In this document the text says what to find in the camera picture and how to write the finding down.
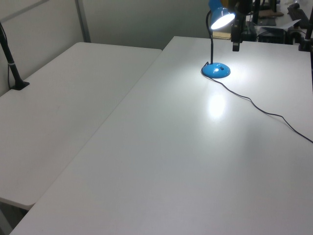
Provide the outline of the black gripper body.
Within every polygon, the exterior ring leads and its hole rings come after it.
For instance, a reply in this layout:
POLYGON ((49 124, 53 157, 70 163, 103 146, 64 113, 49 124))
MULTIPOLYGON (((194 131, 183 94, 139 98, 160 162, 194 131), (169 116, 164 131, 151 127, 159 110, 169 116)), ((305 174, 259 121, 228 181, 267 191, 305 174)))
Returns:
POLYGON ((239 44, 242 40, 242 33, 245 26, 245 16, 236 15, 231 27, 231 42, 239 44))

